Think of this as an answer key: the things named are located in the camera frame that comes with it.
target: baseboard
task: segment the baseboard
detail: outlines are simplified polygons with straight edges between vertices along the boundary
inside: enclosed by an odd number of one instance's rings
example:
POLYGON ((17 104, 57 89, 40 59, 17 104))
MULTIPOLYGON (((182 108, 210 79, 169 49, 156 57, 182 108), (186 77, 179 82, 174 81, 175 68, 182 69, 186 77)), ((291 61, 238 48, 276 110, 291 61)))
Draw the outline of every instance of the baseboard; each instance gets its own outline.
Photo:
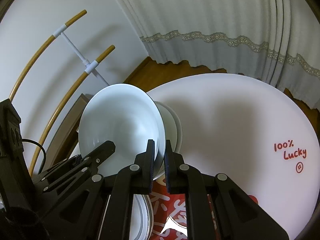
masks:
POLYGON ((146 57, 140 64, 139 66, 137 66, 135 68, 135 70, 126 78, 126 80, 124 81, 125 84, 128 84, 130 79, 132 79, 132 77, 139 72, 139 70, 141 70, 143 67, 145 67, 150 61, 152 61, 151 57, 146 57))

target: wooden handrail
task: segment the wooden handrail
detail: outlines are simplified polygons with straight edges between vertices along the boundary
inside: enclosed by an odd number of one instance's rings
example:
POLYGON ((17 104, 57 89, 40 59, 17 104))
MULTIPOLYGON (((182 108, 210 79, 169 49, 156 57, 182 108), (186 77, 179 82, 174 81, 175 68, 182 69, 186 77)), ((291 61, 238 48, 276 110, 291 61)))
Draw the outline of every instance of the wooden handrail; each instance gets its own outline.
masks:
MULTIPOLYGON (((81 11, 80 13, 78 13, 76 16, 72 17, 70 20, 68 20, 65 25, 68 28, 71 24, 73 24, 74 22, 76 22, 78 19, 80 19, 83 15, 85 15, 87 13, 86 10, 81 11)), ((22 81, 24 80, 24 78, 26 77, 26 75, 28 74, 29 70, 31 69, 31 67, 33 66, 33 64, 36 62, 36 60, 40 57, 40 55, 45 51, 45 49, 55 40, 55 36, 51 35, 45 42, 44 44, 42 44, 42 46, 37 50, 37 52, 33 55, 33 57, 29 60, 29 62, 27 63, 27 65, 24 67, 23 71, 21 72, 18 80, 16 81, 16 83, 14 84, 14 87, 10 93, 9 99, 12 102, 14 96, 16 95, 18 88, 20 87, 22 81)))
MULTIPOLYGON (((96 61, 98 63, 100 63, 103 59, 106 58, 106 56, 108 56, 116 47, 114 45, 111 45, 109 48, 107 48, 104 52, 102 52, 102 54, 97 57, 96 61)), ((41 145, 44 144, 45 139, 47 138, 50 129, 52 128, 54 122, 57 120, 58 115, 61 113, 62 109, 64 108, 64 106, 66 105, 66 103, 68 102, 68 100, 71 98, 71 96, 74 94, 74 92, 77 90, 77 88, 81 85, 81 83, 85 80, 85 78, 88 76, 89 74, 87 72, 83 72, 81 74, 81 76, 76 80, 76 82, 72 85, 72 87, 69 89, 69 91, 66 93, 66 95, 63 97, 63 99, 60 101, 58 107, 56 108, 56 110, 54 111, 53 115, 51 116, 49 122, 47 123, 47 126, 45 127, 39 143, 41 145)), ((36 165, 36 161, 38 159, 40 153, 40 148, 37 147, 35 150, 35 153, 33 154, 32 157, 32 161, 29 167, 29 174, 30 176, 32 176, 33 170, 35 168, 36 165)))

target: white wall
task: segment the white wall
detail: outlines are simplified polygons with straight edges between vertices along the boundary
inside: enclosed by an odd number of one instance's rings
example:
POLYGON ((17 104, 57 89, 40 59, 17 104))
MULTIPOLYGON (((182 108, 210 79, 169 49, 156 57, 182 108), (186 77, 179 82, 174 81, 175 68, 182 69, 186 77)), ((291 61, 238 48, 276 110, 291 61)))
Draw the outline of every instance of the white wall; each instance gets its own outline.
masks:
MULTIPOLYGON (((0 23, 0 101, 42 43, 81 10, 88 13, 65 33, 82 54, 93 61, 108 46, 116 49, 97 70, 109 84, 120 83, 148 56, 142 42, 115 0, 15 0, 0 23)), ((13 105, 22 118, 23 138, 38 141, 56 106, 84 65, 62 37, 36 61, 23 81, 13 105)), ((92 74, 73 95, 52 128, 46 149, 64 116, 81 93, 94 95, 104 87, 92 74)), ((35 147, 24 144, 29 166, 35 147)), ((35 171, 42 161, 38 158, 35 171)))

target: lace trim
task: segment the lace trim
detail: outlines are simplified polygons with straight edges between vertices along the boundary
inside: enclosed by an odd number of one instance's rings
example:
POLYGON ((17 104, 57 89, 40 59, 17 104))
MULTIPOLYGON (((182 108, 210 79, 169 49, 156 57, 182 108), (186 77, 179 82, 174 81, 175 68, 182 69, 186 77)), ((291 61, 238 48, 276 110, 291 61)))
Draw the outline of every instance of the lace trim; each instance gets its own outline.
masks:
POLYGON ((150 37, 140 37, 142 42, 155 42, 158 40, 169 41, 173 38, 180 37, 183 41, 192 41, 195 39, 201 39, 206 43, 213 43, 215 41, 225 41, 229 47, 237 47, 240 44, 247 45, 253 52, 260 53, 263 50, 267 51, 267 57, 277 60, 279 63, 288 63, 289 65, 294 65, 298 62, 302 68, 310 75, 316 76, 320 79, 320 70, 311 67, 306 60, 300 54, 293 57, 289 54, 282 55, 275 50, 269 49, 269 43, 264 41, 261 44, 256 44, 246 36, 239 36, 237 38, 229 38, 225 33, 213 33, 210 35, 204 35, 201 32, 190 32, 181 34, 178 30, 171 31, 167 34, 162 35, 161 33, 156 33, 150 37))

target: white curtain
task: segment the white curtain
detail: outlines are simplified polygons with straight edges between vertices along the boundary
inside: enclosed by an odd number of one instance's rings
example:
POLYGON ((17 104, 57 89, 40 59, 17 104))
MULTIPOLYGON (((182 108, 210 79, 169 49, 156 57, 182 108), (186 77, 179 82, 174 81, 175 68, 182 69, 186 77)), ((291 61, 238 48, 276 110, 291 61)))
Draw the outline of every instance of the white curtain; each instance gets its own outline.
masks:
POLYGON ((243 73, 320 109, 320 27, 304 0, 117 1, 156 62, 243 73))

